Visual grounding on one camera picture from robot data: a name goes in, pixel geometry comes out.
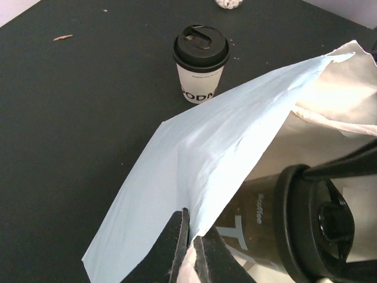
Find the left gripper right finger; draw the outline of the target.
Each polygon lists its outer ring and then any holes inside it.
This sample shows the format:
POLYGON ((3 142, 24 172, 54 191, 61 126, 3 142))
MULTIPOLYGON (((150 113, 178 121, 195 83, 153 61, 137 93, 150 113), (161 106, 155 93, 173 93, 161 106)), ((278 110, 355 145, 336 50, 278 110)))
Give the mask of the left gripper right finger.
POLYGON ((255 283, 235 260, 215 227, 193 241, 196 252, 194 270, 204 283, 255 283))

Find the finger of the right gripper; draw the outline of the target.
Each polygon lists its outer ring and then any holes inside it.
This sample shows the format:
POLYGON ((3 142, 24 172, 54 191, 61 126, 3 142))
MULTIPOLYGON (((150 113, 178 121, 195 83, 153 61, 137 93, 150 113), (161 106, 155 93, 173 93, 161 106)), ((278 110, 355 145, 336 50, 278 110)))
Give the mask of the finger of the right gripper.
POLYGON ((307 179, 340 179, 376 175, 376 139, 339 159, 306 169, 307 179))

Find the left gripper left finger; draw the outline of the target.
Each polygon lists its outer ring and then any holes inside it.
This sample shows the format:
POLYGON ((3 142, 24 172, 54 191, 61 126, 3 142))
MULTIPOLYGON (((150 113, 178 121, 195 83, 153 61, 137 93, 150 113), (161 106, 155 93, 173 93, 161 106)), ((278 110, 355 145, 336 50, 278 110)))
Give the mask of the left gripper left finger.
POLYGON ((189 241, 189 211, 175 211, 146 257, 123 282, 176 283, 189 241))

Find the light blue paper bag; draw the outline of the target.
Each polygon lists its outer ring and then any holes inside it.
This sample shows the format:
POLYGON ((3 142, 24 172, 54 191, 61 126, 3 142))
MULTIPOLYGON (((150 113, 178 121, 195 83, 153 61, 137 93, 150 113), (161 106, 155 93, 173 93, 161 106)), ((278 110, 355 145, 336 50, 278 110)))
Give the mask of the light blue paper bag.
POLYGON ((170 216, 204 235, 248 176, 316 166, 376 137, 376 62, 356 41, 278 68, 160 124, 83 256, 91 282, 120 282, 170 216))

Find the black paper coffee cup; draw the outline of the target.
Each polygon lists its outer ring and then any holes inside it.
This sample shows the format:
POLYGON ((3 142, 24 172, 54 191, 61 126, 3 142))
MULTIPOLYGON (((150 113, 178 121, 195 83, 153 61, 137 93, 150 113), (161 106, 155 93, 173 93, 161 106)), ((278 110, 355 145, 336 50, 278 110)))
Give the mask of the black paper coffee cup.
POLYGON ((219 30, 198 24, 185 27, 173 44, 184 98, 193 104, 213 98, 229 56, 229 42, 219 30))
POLYGON ((215 221, 231 251, 296 282, 338 279, 355 221, 332 181, 303 177, 305 165, 246 180, 215 221))

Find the clear glass straw holder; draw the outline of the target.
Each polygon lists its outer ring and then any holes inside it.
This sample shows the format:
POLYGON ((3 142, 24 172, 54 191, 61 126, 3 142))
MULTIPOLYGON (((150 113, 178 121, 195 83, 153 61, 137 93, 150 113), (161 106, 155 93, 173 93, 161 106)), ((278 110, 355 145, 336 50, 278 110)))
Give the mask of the clear glass straw holder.
POLYGON ((243 3, 243 0, 215 0, 215 3, 223 9, 236 9, 243 3))

